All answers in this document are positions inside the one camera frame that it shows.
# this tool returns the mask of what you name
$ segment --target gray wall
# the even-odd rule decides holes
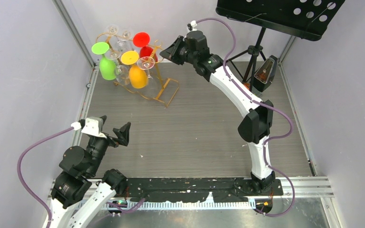
[[[347,0],[317,42],[284,63],[303,130],[348,227],[365,227],[365,2]]]
[[[76,120],[91,69],[50,0],[0,0],[0,228],[40,227],[46,213],[22,187],[19,155]],[[47,198],[72,133],[30,151],[22,170]]]
[[[261,28],[249,23],[229,20],[216,14],[216,0],[64,0],[86,45],[95,43],[96,37],[109,24],[120,28],[131,28],[135,33],[145,31],[163,42],[163,47],[171,45],[178,35],[185,35],[187,24],[192,20],[218,17],[226,21],[237,37],[235,52],[238,54],[249,45],[255,45]],[[211,52],[224,57],[232,46],[229,31],[222,24],[202,22],[198,27],[207,37]],[[262,41],[266,56],[279,56],[289,35],[268,29]],[[240,60],[249,59],[245,55]]]

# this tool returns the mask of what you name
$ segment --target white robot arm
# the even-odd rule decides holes
[[[85,228],[96,216],[99,210],[110,198],[116,195],[116,188],[125,181],[124,176],[117,170],[109,170],[99,183],[97,189],[86,203],[75,214],[78,203],[64,209],[64,204],[58,199],[51,200],[52,221],[50,228]]]
[[[233,75],[228,67],[226,67],[229,74],[232,76],[230,79],[226,77],[226,73],[222,67],[216,69],[215,73],[211,73],[210,83],[218,87],[230,100],[236,105],[239,110],[241,116],[244,118],[249,110],[255,110],[259,107],[258,104],[251,102],[232,82],[232,80],[236,80],[237,84],[242,87],[246,93],[248,93],[254,100],[261,102],[262,100],[256,97],[253,93],[251,93],[238,79]],[[252,142],[248,142],[248,147],[250,149],[252,168],[251,172],[254,176],[259,179],[264,179],[268,177],[272,170],[265,164],[263,158],[263,146],[262,144],[268,138],[268,136],[264,136],[259,140],[259,143],[255,144]],[[267,161],[269,161],[269,150],[268,144],[266,145],[267,150]]]

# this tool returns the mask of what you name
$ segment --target white cable clip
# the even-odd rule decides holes
[[[195,20],[193,20],[193,21],[191,21],[191,23],[189,23],[188,25],[187,25],[187,30],[188,30],[188,32],[191,32],[191,31],[196,31],[197,30],[197,23],[196,23],[196,21]]]
[[[77,131],[80,128],[82,128],[82,125],[79,122],[74,122],[70,126],[73,127],[73,130],[75,130],[75,131]]]

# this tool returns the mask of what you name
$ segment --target gray floor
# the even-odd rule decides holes
[[[236,65],[241,71],[247,63]],[[180,81],[180,90],[168,108],[115,87],[100,76],[97,79],[88,115],[107,115],[107,133],[132,123],[129,146],[109,148],[97,177],[112,168],[127,177],[249,176],[250,153],[237,132],[242,117],[234,104],[189,64],[163,63],[159,67],[163,78]],[[270,99],[293,120],[279,71],[262,99]],[[288,129],[287,121],[274,113],[271,135]],[[86,143],[83,136],[81,146]],[[297,128],[288,138],[271,141],[269,151],[272,165],[288,176],[311,175]]]

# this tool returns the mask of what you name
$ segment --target music stand tripod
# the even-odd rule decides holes
[[[264,61],[267,60],[267,58],[265,58],[264,53],[262,52],[263,47],[261,46],[261,41],[262,41],[262,38],[264,37],[264,34],[265,34],[266,30],[267,29],[265,27],[261,28],[261,32],[258,35],[258,39],[257,39],[257,42],[255,43],[255,46],[250,45],[247,50],[240,52],[239,54],[229,58],[226,61],[226,62],[231,62],[231,65],[233,65],[234,69],[236,69],[237,73],[239,73],[240,77],[242,78],[243,83],[246,83],[248,81],[248,75],[250,74],[250,69],[252,68],[251,77],[250,77],[251,80],[250,80],[250,86],[249,86],[250,91],[252,91],[252,85],[254,84],[255,67],[256,67],[256,64],[257,64],[258,56],[261,54],[262,59],[264,59]],[[240,57],[240,56],[242,56],[242,55],[244,55],[244,54],[246,54],[246,53],[251,55],[251,59],[248,63],[246,72],[243,76],[240,73],[240,71],[237,69],[236,65],[234,65],[233,60]]]
[[[219,15],[262,27],[255,46],[249,46],[247,50],[227,61],[231,62],[237,70],[243,83],[248,81],[252,67],[249,86],[252,91],[258,55],[261,54],[266,61],[261,46],[266,29],[310,41],[320,40],[344,2],[345,0],[218,0],[216,12]],[[234,65],[233,60],[246,53],[251,55],[251,59],[243,76]]]

